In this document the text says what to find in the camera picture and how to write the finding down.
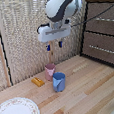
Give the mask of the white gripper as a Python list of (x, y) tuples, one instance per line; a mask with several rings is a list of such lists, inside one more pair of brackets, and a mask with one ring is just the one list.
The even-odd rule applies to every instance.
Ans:
[[(41, 26), (37, 29), (38, 33), (38, 41), (39, 42), (48, 42), (54, 39), (61, 39), (61, 37), (67, 37), (69, 36), (70, 32), (70, 26), (68, 24), (65, 24), (60, 27), (60, 29), (53, 29), (49, 26)], [(59, 41), (59, 48), (63, 46), (63, 42)], [(47, 44), (47, 51), (50, 51), (50, 44)]]

